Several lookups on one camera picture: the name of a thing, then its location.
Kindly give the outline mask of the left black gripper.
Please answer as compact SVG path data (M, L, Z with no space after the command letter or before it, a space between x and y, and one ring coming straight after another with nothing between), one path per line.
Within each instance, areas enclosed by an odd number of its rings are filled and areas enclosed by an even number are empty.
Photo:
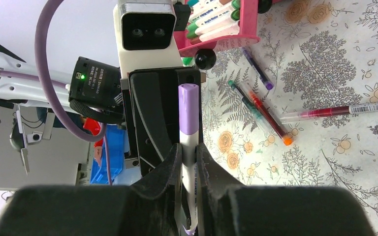
M201 72L193 67L171 72L135 71L130 75L137 153L141 175L165 160L177 138L177 86L179 128L198 134L203 143ZM79 57L72 72L68 101L70 119L84 132L97 135L101 123L126 130L119 67Z

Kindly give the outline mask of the green capped white marker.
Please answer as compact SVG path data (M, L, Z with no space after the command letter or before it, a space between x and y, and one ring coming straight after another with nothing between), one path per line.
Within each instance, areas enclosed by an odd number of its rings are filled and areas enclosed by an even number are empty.
M215 20L223 15L232 13L235 10L239 10L241 7L240 0L227 1L226 4L216 0L212 5L208 6L205 10L201 10L201 13L193 17L190 20L190 24L187 26L188 31L195 31L197 28Z

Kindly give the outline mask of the black pink drawer box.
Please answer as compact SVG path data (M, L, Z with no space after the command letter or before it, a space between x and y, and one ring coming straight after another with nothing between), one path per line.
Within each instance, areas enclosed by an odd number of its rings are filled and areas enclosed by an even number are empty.
M191 8L184 31L174 34L183 65L190 65L201 49L215 53L260 41L257 19L274 0L186 0Z

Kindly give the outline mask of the black gel pen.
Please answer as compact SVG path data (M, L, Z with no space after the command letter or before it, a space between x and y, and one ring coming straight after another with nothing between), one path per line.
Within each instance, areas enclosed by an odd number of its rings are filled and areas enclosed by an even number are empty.
M269 123L264 118L264 115L253 105L250 99L245 95L243 90L235 84L233 80L229 80L228 85L236 93L236 95L241 99L242 103L249 110L253 118L255 119L256 124L263 130L266 135L270 135L272 128Z

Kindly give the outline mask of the purple capped white marker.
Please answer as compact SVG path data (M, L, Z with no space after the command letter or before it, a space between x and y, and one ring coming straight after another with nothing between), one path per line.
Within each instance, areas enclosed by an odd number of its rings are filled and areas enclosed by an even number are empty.
M188 212L183 224L185 233L192 236L198 225L196 189L196 146L199 144L199 86L178 86L180 144L182 145L182 183Z

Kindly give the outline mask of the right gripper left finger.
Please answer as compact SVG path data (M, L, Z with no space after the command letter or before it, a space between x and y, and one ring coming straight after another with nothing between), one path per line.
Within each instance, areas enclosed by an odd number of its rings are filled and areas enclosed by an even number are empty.
M182 147L130 186L29 186L0 216L0 236L177 236Z

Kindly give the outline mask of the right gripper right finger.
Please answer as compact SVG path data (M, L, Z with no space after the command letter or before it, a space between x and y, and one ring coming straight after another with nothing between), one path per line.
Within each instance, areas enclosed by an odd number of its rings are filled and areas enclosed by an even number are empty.
M337 187L246 186L196 148L201 236L372 236L362 206Z

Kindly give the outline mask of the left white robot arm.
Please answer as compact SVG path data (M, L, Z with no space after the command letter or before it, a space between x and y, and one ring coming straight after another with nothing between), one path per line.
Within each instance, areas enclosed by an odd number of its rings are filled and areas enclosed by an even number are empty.
M181 158L184 136L179 126L177 101L182 84L198 81L190 67L136 70L132 78L121 78L120 69L80 57L68 82L51 81L53 98L65 115L87 116L97 123L125 123L134 161L150 158L161 164L169 155ZM46 98L38 76L0 67L0 107L15 109L10 143L19 153L26 173L30 172L28 147L50 139L51 132L26 133L20 107L47 108L45 126L51 130L56 110Z

